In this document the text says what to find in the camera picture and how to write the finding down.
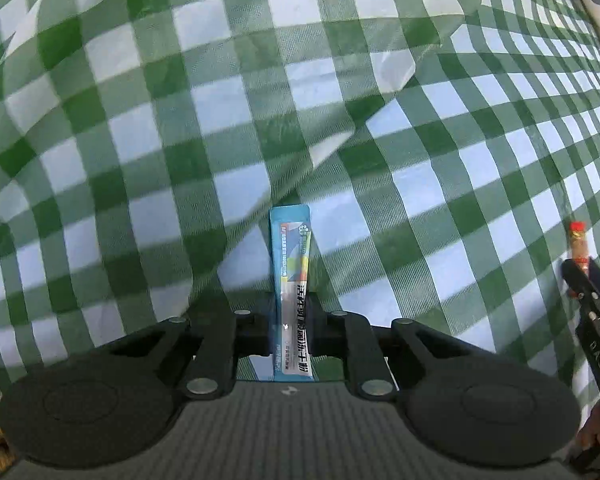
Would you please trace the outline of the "small orange brown candy bar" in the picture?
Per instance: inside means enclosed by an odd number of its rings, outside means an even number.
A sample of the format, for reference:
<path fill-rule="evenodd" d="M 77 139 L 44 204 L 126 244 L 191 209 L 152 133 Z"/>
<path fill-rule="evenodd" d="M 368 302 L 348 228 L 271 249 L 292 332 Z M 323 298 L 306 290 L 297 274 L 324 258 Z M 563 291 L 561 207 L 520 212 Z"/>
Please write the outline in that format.
<path fill-rule="evenodd" d="M 571 221 L 569 225 L 571 258 L 585 275 L 590 267 L 590 251 L 586 239 L 586 225 L 583 221 Z"/>

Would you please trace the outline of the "green checkered sofa cover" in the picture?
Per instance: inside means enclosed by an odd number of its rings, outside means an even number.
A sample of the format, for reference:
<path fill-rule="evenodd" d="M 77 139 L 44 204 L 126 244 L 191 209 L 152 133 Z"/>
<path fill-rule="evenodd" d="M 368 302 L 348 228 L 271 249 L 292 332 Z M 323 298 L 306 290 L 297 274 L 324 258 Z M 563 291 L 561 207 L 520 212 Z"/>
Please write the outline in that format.
<path fill-rule="evenodd" d="M 596 398 L 559 265 L 600 265 L 600 40 L 580 0 L 0 0 L 0 396 L 35 367 L 309 283 Z"/>

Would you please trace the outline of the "blue stick sachet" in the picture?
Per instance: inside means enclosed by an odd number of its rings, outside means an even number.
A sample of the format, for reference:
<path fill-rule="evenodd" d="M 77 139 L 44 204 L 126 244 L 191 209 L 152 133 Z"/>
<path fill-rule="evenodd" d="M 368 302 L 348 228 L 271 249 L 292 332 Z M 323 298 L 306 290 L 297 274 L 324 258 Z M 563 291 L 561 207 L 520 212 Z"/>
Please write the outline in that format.
<path fill-rule="evenodd" d="M 306 296 L 311 251 L 310 208 L 279 206 L 270 211 L 275 290 L 274 379 L 312 382 L 306 329 Z"/>

